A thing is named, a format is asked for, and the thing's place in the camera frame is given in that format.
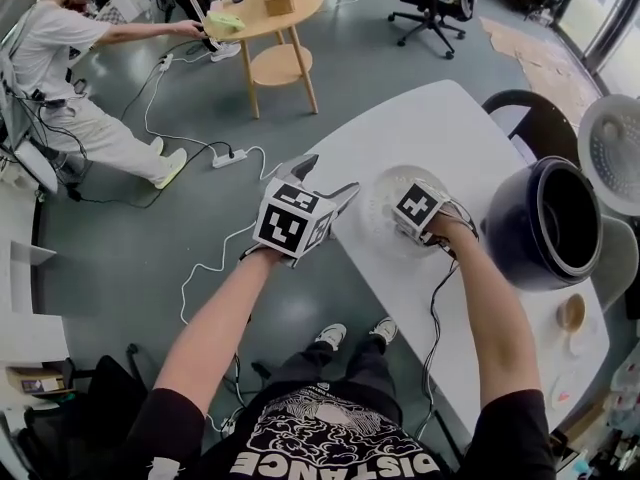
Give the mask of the glass entrance doors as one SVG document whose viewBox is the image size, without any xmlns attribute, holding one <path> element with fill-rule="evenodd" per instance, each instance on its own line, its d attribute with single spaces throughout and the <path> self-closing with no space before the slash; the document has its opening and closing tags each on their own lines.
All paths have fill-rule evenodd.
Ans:
<svg viewBox="0 0 640 480">
<path fill-rule="evenodd" d="M 640 0 L 564 0 L 554 27 L 602 93 L 640 99 Z"/>
</svg>

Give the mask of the black round-back chair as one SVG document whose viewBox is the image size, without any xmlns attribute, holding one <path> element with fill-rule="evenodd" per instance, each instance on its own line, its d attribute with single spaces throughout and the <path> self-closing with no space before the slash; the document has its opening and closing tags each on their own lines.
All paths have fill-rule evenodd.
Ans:
<svg viewBox="0 0 640 480">
<path fill-rule="evenodd" d="M 580 166 L 577 150 L 577 135 L 562 111 L 544 96 L 527 90 L 510 89 L 490 96 L 483 110 L 492 115 L 508 107 L 520 107 L 524 116 L 507 133 L 507 138 L 517 148 L 527 148 L 526 157 L 533 161 L 557 156 Z"/>
</svg>

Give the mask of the white dish red mark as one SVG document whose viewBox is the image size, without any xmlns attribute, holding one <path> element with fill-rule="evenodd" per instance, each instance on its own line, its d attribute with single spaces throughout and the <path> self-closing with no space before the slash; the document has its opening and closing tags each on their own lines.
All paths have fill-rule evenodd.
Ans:
<svg viewBox="0 0 640 480">
<path fill-rule="evenodd" d="M 566 406 L 572 399 L 575 378 L 575 371 L 563 372 L 556 378 L 549 396 L 549 403 L 553 410 Z"/>
</svg>

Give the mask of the person's right shoe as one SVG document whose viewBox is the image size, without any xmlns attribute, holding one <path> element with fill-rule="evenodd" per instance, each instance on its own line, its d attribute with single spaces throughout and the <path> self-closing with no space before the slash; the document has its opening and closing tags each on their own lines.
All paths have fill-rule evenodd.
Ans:
<svg viewBox="0 0 640 480">
<path fill-rule="evenodd" d="M 392 343 L 397 333 L 398 326 L 391 317 L 383 318 L 369 331 L 370 335 L 381 338 L 386 346 Z"/>
</svg>

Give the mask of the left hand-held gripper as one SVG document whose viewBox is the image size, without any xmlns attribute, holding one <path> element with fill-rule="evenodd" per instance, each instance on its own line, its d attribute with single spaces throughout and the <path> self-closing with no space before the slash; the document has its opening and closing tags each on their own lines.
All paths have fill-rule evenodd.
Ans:
<svg viewBox="0 0 640 480">
<path fill-rule="evenodd" d="M 277 179 L 266 186 L 259 207 L 253 239 L 258 246 L 280 252 L 290 268 L 321 244 L 329 226 L 360 192 L 359 182 L 351 182 L 326 198 L 300 188 L 318 159 L 317 154 L 304 154 L 282 163 L 276 169 Z"/>
</svg>

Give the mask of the dark rice cooker white lid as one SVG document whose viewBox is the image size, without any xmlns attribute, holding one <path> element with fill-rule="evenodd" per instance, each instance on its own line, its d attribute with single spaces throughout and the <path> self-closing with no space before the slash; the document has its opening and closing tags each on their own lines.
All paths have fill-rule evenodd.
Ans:
<svg viewBox="0 0 640 480">
<path fill-rule="evenodd" d="M 491 254 L 516 287 L 545 291 L 578 284 L 590 277 L 601 252 L 605 205 L 626 217 L 640 217 L 640 99 L 621 94 L 601 97 L 577 128 L 580 166 L 557 156 L 530 161 L 496 190 L 481 224 Z M 592 191 L 599 241 L 593 263 L 582 276 L 566 274 L 554 261 L 544 227 L 541 195 L 549 170 L 578 172 Z"/>
</svg>

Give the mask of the person's left forearm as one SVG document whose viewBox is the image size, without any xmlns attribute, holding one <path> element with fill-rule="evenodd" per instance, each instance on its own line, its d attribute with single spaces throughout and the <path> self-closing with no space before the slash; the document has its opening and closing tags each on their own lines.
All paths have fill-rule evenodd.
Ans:
<svg viewBox="0 0 640 480">
<path fill-rule="evenodd" d="M 206 414 L 256 301 L 281 254 L 259 249 L 242 260 L 179 334 L 156 380 Z"/>
</svg>

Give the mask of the person's black printed t-shirt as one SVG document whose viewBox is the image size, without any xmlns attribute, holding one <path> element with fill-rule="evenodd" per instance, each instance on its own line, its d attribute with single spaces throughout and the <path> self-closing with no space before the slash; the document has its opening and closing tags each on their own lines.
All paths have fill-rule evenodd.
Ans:
<svg viewBox="0 0 640 480">
<path fill-rule="evenodd" d="M 205 421 L 186 397 L 151 392 L 110 480 L 556 480 L 544 398 L 504 395 L 480 414 L 456 472 L 398 423 L 390 397 L 352 383 L 285 382 L 201 450 Z"/>
</svg>

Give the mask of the small brown bowl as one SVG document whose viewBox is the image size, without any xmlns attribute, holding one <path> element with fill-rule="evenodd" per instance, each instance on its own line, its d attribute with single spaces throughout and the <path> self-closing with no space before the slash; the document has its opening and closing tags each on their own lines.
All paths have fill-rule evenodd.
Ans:
<svg viewBox="0 0 640 480">
<path fill-rule="evenodd" d="M 579 293 L 572 294 L 556 310 L 557 324 L 567 333 L 577 332 L 582 327 L 585 318 L 585 300 Z"/>
</svg>

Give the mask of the white perforated steamer tray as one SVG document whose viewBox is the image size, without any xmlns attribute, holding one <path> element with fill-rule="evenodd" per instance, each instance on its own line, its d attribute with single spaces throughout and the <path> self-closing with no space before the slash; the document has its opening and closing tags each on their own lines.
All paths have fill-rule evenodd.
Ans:
<svg viewBox="0 0 640 480">
<path fill-rule="evenodd" d="M 392 208 L 409 190 L 415 179 L 446 193 L 446 185 L 432 172 L 415 165 L 396 165 L 366 184 L 358 196 L 361 226 L 368 241 L 381 255 L 394 259 L 418 260 L 435 253 L 437 245 L 417 245 L 396 229 Z"/>
</svg>

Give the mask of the person's right forearm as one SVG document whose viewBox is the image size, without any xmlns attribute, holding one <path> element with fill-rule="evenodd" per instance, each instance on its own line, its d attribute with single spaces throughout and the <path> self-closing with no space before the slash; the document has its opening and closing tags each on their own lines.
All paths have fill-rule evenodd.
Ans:
<svg viewBox="0 0 640 480">
<path fill-rule="evenodd" d="M 510 393 L 540 390 L 534 336 L 512 286 L 461 219 L 439 214 L 428 230 L 448 241 L 459 263 L 479 365 L 481 405 Z"/>
</svg>

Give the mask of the person's shoe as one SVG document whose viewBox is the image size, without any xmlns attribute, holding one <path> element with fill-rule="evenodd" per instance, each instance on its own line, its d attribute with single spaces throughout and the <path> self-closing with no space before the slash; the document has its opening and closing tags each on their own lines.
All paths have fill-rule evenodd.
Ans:
<svg viewBox="0 0 640 480">
<path fill-rule="evenodd" d="M 334 323 L 325 327 L 315 338 L 315 343 L 329 345 L 333 351 L 338 351 L 347 334 L 347 328 L 341 323 Z"/>
<path fill-rule="evenodd" d="M 370 335 L 381 338 L 386 346 L 392 343 L 397 333 L 398 326 L 391 317 L 383 318 L 369 331 Z"/>
</svg>

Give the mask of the person's black trousers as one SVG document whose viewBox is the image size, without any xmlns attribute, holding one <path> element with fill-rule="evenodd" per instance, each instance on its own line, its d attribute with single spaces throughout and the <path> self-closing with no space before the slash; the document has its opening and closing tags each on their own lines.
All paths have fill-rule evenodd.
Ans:
<svg viewBox="0 0 640 480">
<path fill-rule="evenodd" d="M 387 343 L 377 334 L 365 336 L 351 355 L 344 375 L 329 382 L 329 393 L 377 412 L 397 424 L 402 410 L 385 358 Z M 324 342 L 314 342 L 292 355 L 272 375 L 265 389 L 251 401 L 255 407 L 288 395 L 300 388 L 323 382 L 323 369 L 336 352 Z"/>
</svg>

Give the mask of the grey shell chair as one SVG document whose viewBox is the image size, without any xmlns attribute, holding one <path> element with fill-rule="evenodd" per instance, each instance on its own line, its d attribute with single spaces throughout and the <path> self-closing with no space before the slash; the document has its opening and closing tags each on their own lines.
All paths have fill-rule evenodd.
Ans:
<svg viewBox="0 0 640 480">
<path fill-rule="evenodd" d="M 640 262 L 640 248 L 631 226 L 602 214 L 602 243 L 591 280 L 605 314 L 632 285 Z"/>
</svg>

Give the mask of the person's left shoe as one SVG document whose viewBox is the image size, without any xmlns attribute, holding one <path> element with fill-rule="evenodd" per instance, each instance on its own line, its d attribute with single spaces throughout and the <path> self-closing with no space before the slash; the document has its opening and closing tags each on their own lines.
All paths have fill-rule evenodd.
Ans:
<svg viewBox="0 0 640 480">
<path fill-rule="evenodd" d="M 315 343 L 329 345 L 333 351 L 338 351 L 347 334 L 347 328 L 341 323 L 334 323 L 325 327 L 315 338 Z"/>
</svg>

